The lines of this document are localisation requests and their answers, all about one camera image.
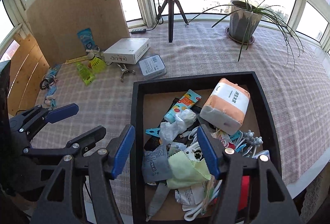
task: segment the cardboard panel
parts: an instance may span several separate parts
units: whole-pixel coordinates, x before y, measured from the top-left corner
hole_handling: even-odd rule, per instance
[[[15,115],[19,110],[19,104],[21,102],[27,83],[41,57],[42,52],[40,51],[38,45],[35,44],[26,60],[24,61],[21,69],[19,70],[8,96],[8,112],[10,114]]]
[[[45,60],[45,57],[42,56],[33,74],[31,75],[28,85],[26,86],[19,109],[29,109],[34,107],[40,90],[40,82],[48,69],[49,65]]]
[[[82,29],[91,28],[101,49],[129,37],[120,0],[35,0],[26,14],[50,66],[85,55]]]
[[[11,59],[10,64],[10,86],[12,85],[19,69],[21,68],[27,55],[30,53],[32,48],[36,45],[36,39],[29,34],[25,39],[18,34],[14,35],[14,40],[19,44],[19,48],[16,50],[15,54]]]

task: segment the table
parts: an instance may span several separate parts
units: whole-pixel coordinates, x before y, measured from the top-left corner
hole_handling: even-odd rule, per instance
[[[167,70],[163,77],[255,71],[278,135],[283,181],[286,185],[295,182],[330,147],[330,79],[306,42],[299,58],[298,49],[292,46],[295,70],[292,56],[285,67],[287,49],[281,33],[260,26],[254,33],[254,44],[242,51],[237,62],[240,45],[225,34],[228,22],[215,28],[212,24],[195,21],[185,27],[176,22],[173,43],[167,41],[167,24],[134,37],[150,38],[151,48],[144,57],[161,56]],[[97,125],[103,125],[107,134],[94,150],[105,147],[130,123],[133,82],[143,80],[138,67],[132,67],[137,74],[126,76],[124,83],[119,79],[119,67],[112,64],[85,86],[74,64],[63,65],[57,76],[57,105],[76,103],[79,113],[46,125],[33,139],[33,147],[62,148]],[[40,91],[36,104],[42,103],[44,95]],[[119,211],[131,215],[129,160],[111,185]]]

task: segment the black tray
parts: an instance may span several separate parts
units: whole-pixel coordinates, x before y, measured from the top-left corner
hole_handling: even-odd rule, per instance
[[[226,78],[232,83],[246,85],[250,98],[253,103],[256,120],[258,123],[260,135],[263,139],[263,148],[269,150],[271,161],[277,168],[280,175],[281,158],[278,147],[278,140],[273,118],[262,90],[260,82],[255,72],[237,72],[222,73],[197,76],[175,77],[168,79],[150,80],[135,82],[132,96],[131,124],[135,127],[136,139],[130,152],[130,184],[131,184],[131,202],[134,224],[146,222],[145,205],[145,182],[143,180],[141,166],[144,146],[144,128],[143,128],[143,102],[145,94],[186,92],[187,90],[214,89],[221,78]],[[190,223],[207,223],[209,217],[196,218]],[[168,224],[187,223],[185,220],[172,221],[154,221],[150,224]]]

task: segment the screw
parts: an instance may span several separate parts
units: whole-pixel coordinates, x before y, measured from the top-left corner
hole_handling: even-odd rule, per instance
[[[229,155],[232,155],[232,154],[234,154],[234,150],[232,149],[232,148],[226,148],[225,149],[225,153],[227,153],[227,154],[229,154]]]
[[[104,154],[107,153],[107,149],[105,149],[105,148],[101,148],[101,149],[99,149],[99,150],[97,151],[97,153],[98,153],[99,155],[104,155]]]
[[[263,162],[266,162],[268,161],[268,157],[266,155],[260,155],[260,160],[263,161]]]
[[[71,156],[71,155],[65,155],[65,156],[63,157],[63,160],[64,160],[65,162],[68,162],[68,161],[72,160],[72,156]]]

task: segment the plant pot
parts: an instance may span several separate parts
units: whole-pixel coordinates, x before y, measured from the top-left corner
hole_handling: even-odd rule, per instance
[[[229,34],[235,40],[247,43],[250,40],[253,32],[257,28],[262,18],[262,15],[251,13],[245,10],[246,7],[245,2],[231,1],[230,3],[234,5],[231,6],[231,12],[234,11],[236,12],[230,15]]]

